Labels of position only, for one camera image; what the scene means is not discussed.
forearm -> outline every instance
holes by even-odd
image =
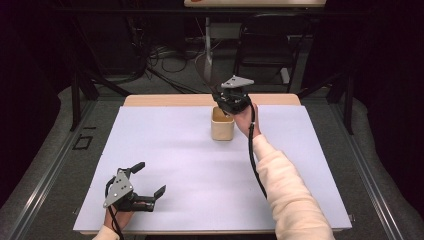
[[[278,239],[334,239],[318,203],[285,154],[263,135],[253,140],[257,171],[268,195]]]
[[[103,225],[93,240],[119,240],[119,236],[115,231]]]

small cup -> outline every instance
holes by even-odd
[[[212,109],[211,133],[213,140],[232,140],[234,136],[233,117],[226,116],[219,107],[214,107]]]

wire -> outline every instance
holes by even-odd
[[[109,180],[109,182],[106,183],[105,198],[107,198],[107,196],[109,195],[109,188],[114,181],[115,181],[115,177],[113,177],[112,179]],[[118,214],[119,210],[116,209],[116,212],[114,213],[111,206],[107,207],[107,209],[109,211],[110,216],[112,217],[113,230],[116,232],[116,234],[118,234],[119,239],[124,240],[124,235],[122,234],[121,228],[119,227],[118,221],[116,220],[116,214]]]
[[[259,179],[259,174],[256,171],[256,163],[255,163],[255,158],[253,157],[253,130],[255,129],[255,108],[253,107],[252,101],[250,101],[250,98],[248,100],[248,103],[250,105],[250,108],[252,109],[251,111],[251,116],[252,116],[252,120],[250,123],[250,128],[249,128],[249,157],[250,157],[250,164],[252,165],[252,169],[253,169],[253,173],[255,174],[256,177],[256,181],[259,184],[259,187],[262,190],[262,193],[264,194],[265,198],[267,198],[267,194],[266,194],[266,190],[265,187],[262,185],[261,180]]]
[[[246,97],[242,97],[239,95],[235,95],[235,94],[229,94],[229,96],[232,97],[236,97],[239,98],[242,101],[245,101],[249,104],[250,108],[251,108],[251,122],[250,122],[250,127],[249,127],[249,136],[248,136],[248,147],[249,147],[249,157],[250,157],[250,164],[252,165],[252,170],[253,173],[255,174],[256,177],[256,181],[259,184],[259,187],[261,188],[262,193],[264,194],[265,198],[267,198],[267,193],[265,190],[265,187],[262,185],[262,182],[259,178],[259,174],[256,171],[256,163],[255,163],[255,158],[253,156],[253,130],[255,129],[255,107],[253,107],[252,101],[250,100],[250,97],[246,95]]]

gray floor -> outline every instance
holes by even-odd
[[[299,60],[299,71],[292,92],[299,91],[299,79],[302,77],[307,50],[306,47]],[[233,54],[231,45],[225,42],[214,49],[214,69],[222,79],[232,75]],[[169,71],[178,70],[183,65],[178,58],[166,58],[159,60],[154,69],[192,88],[208,91],[194,69],[193,60],[188,61],[184,70],[178,73],[163,70],[163,67]],[[261,83],[278,83],[267,70],[249,74]],[[178,93],[164,81],[149,74],[120,86],[136,94]],[[101,93],[99,101],[86,102],[83,99],[85,118],[74,133],[69,132],[72,121],[70,89],[60,93],[62,108],[53,129],[26,175],[0,210],[0,239],[57,239],[58,236],[60,239],[90,239],[73,232],[72,226],[77,216],[77,207],[91,181],[90,174],[96,167],[114,116],[123,102],[123,98],[113,91],[103,86],[98,86],[98,89]],[[284,88],[279,85],[249,89],[271,92],[281,90]],[[403,199],[375,153],[366,108],[360,102],[354,102],[352,122],[355,134],[349,136],[338,125],[339,107],[325,102],[327,90],[322,89],[309,96],[302,100],[302,104],[311,115],[348,213],[356,219],[353,229],[336,233],[336,238],[422,239],[423,220]],[[95,136],[96,141],[93,140],[89,152],[70,149],[79,134]]]

white board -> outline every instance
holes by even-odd
[[[74,226],[96,232],[105,185],[118,168],[146,167],[130,181],[138,195],[166,185],[155,211],[137,212],[128,232],[273,231],[269,205],[250,165],[247,138],[214,141],[212,107],[121,107]],[[303,106],[260,105],[262,133],[295,164],[335,230],[351,228],[309,115]]]

